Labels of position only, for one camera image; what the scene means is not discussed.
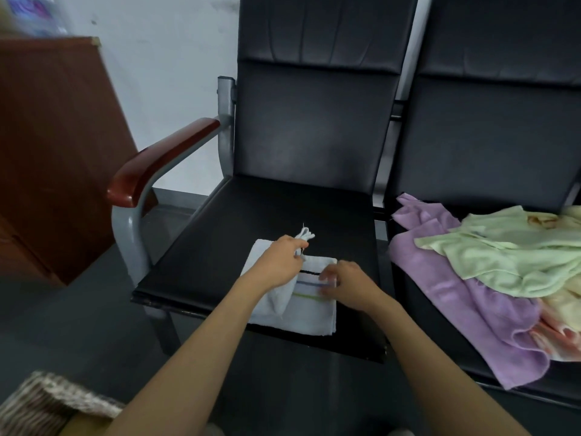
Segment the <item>black leather backrest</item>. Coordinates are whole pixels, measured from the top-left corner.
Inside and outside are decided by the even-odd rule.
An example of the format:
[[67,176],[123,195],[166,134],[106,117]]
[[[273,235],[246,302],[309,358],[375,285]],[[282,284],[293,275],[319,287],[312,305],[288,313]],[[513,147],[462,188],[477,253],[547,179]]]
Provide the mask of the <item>black leather backrest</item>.
[[371,193],[417,0],[241,0],[235,174]]
[[387,198],[559,211],[581,168],[581,0],[433,0]]

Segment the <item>green stripe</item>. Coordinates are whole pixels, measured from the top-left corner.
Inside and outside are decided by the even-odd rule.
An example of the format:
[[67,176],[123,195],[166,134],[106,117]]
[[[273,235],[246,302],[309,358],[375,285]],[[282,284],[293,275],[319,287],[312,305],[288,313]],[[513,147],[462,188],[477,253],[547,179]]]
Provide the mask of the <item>green stripe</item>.
[[307,295],[307,294],[305,294],[305,293],[295,293],[295,292],[293,292],[292,294],[293,294],[294,296],[300,296],[300,297],[303,297],[303,298],[310,298],[311,300],[316,300],[316,301],[327,301],[327,299],[325,299],[325,298],[323,298],[323,297],[316,296],[316,295]]

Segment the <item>chair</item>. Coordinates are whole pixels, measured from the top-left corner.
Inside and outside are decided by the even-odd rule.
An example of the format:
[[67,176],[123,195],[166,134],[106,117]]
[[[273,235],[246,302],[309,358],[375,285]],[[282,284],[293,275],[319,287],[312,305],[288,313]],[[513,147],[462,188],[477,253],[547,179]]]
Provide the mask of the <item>chair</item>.
[[[433,0],[385,196],[441,202],[464,217],[512,205],[559,212],[581,168],[581,0]],[[389,224],[389,236],[402,232]],[[415,283],[399,300],[477,381],[498,388],[470,343]],[[581,368],[551,364],[515,390],[581,406]]]
[[[206,317],[259,238],[316,234],[310,255],[354,260],[379,283],[371,201],[417,0],[241,0],[238,84],[218,79],[218,116],[127,162],[108,191],[115,238],[163,350],[179,346],[169,312]],[[165,255],[140,236],[152,184],[218,136],[224,173]],[[374,361],[386,342],[338,306],[337,332],[249,329]]]

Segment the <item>wooden armrest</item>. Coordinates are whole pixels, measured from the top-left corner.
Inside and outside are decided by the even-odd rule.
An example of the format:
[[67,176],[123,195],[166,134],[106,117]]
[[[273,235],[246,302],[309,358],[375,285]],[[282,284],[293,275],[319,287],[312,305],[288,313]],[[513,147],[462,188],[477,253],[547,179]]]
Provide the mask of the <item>wooden armrest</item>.
[[218,120],[201,118],[141,150],[113,176],[107,190],[109,202],[115,206],[135,208],[145,185],[160,168],[218,128]]

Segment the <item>white wall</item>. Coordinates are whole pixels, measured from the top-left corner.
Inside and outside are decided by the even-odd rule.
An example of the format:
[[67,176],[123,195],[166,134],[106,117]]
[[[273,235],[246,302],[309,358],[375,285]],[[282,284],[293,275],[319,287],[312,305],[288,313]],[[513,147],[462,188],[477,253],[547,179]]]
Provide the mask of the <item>white wall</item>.
[[[98,36],[139,150],[217,114],[216,78],[236,77],[239,0],[57,0],[75,35]],[[156,187],[209,194],[222,180],[217,138]]]

